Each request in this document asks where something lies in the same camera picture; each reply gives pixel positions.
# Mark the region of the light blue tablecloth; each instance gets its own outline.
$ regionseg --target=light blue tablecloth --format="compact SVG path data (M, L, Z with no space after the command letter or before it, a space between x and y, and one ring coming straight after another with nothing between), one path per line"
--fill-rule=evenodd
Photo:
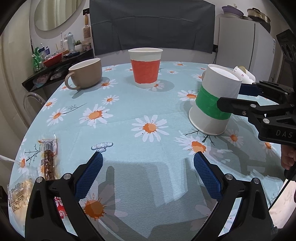
M201 85L206 64L162 62L157 85L135 86L131 64L103 68L102 82L73 91L62 84L29 128L17 160L29 159L38 140L58 141L61 177L86 163L91 147L113 142L103 153L104 165L81 206L109 240L191 240L215 205L193 166L193 155L203 151L211 163L235 178L258 177L270 203L284 179L280 146L260 141L247 118L231 116L218 137L197 132L188 112ZM274 104L262 97L239 96ZM41 155L24 168L40 173ZM10 183L25 169L15 164ZM238 203L226 223L231 226ZM12 224L14 218L10 212ZM73 228L64 219L67 229Z

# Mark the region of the green band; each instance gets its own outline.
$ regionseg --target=green band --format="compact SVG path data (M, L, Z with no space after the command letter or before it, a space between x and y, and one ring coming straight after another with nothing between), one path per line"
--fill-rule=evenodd
M216 120L227 120L230 118L231 113L222 112L217 107L217 101L219 98L213 96L207 92L203 86L200 87L198 95L196 97L196 105L201 109L206 115L216 119Z

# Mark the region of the beige mug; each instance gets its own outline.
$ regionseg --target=beige mug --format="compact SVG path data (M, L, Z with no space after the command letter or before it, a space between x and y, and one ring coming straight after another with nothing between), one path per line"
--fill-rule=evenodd
M71 77L76 87L69 86ZM74 64L69 68L69 74L65 78L65 85L70 90L89 88L100 82L102 78L102 64L100 58L93 58Z

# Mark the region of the potted plant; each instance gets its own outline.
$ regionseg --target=potted plant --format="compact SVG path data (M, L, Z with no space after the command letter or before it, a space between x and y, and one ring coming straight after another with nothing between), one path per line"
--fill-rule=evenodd
M80 42L80 40L78 40L77 42L75 42L75 51L78 52L78 51L83 51L83 45L82 43Z

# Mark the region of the dark gray backdrop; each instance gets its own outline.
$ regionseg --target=dark gray backdrop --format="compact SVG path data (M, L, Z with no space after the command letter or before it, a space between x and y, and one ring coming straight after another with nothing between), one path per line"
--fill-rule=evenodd
M203 0L90 0L95 54L137 47L212 53L215 6Z

